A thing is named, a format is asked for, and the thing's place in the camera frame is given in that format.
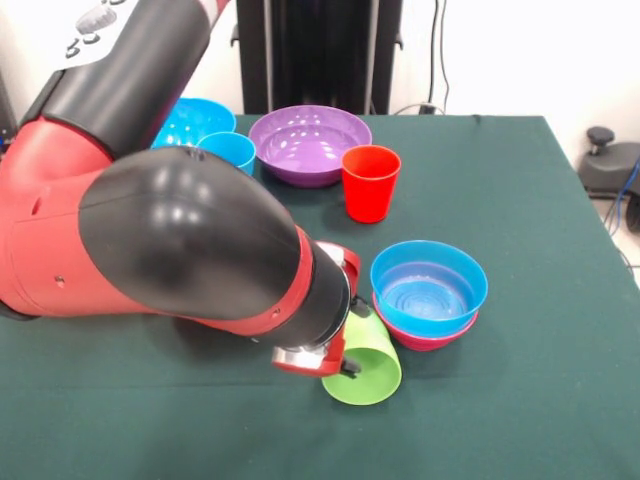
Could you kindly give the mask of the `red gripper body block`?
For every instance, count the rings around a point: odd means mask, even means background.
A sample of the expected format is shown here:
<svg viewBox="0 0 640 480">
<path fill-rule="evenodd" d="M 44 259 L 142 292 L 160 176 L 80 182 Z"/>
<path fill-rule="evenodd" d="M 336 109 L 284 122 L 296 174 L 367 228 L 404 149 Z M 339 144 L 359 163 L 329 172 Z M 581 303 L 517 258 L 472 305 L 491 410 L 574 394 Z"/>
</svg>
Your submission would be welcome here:
<svg viewBox="0 0 640 480">
<path fill-rule="evenodd" d="M 274 331 L 272 364 L 306 376 L 342 375 L 342 360 L 348 358 L 346 322 L 357 295 L 360 259 L 334 243 L 313 242 L 311 248 L 309 291 L 292 317 Z"/>
</svg>

